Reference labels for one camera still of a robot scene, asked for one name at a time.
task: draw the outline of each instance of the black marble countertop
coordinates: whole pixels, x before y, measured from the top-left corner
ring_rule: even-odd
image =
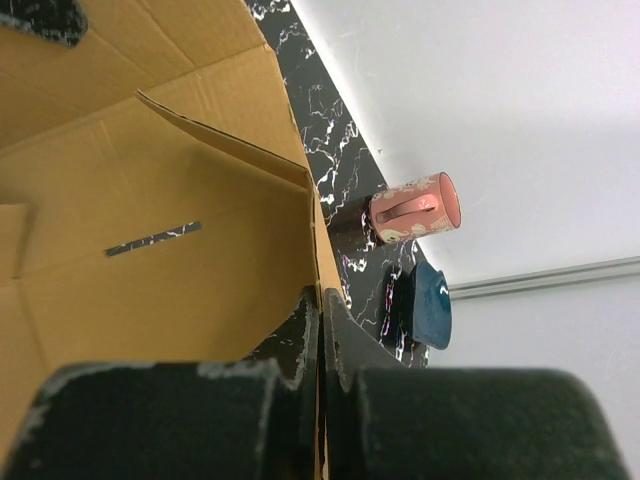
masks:
[[[330,227],[345,204],[373,195],[387,184],[290,1],[246,3],[277,54]],[[394,280],[400,269],[411,271],[424,260],[418,244],[356,251],[345,251],[333,239],[332,245],[345,300],[356,322],[376,340],[384,337],[381,343],[406,365],[425,367],[427,347],[414,344],[400,329],[388,331]]]

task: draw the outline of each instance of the ceramic mug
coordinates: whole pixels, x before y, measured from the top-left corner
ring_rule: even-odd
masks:
[[[369,214],[384,243],[398,243],[458,228],[458,194],[444,172],[376,193]]]

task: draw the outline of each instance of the cardboard box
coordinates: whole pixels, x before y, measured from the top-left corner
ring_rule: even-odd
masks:
[[[61,365],[238,360],[305,285],[340,287],[245,4],[82,6],[72,50],[0,28],[2,453]]]

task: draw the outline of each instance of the marble-patterned strip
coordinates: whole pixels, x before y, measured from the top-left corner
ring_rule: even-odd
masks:
[[[300,137],[318,187],[325,222],[331,226],[340,210],[387,184],[360,135],[313,42],[289,0],[246,0],[253,18],[275,50]],[[411,271],[424,259],[416,242],[372,249],[345,249],[333,242],[346,303],[356,321],[376,340],[385,328],[385,304],[394,285],[390,266]],[[396,329],[391,345],[396,358],[426,366],[428,349],[413,344]]]

